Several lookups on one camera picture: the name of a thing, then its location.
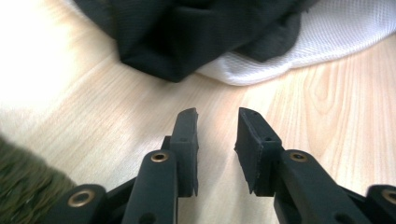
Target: green knit fabric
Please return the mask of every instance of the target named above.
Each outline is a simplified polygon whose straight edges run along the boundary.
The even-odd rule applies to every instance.
[[[0,223],[40,223],[75,184],[28,150],[0,136]]]

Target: black fabric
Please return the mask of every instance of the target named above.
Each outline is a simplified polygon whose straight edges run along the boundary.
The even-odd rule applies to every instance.
[[[263,62],[295,43],[317,0],[75,0],[117,40],[120,60],[179,82],[234,50]]]

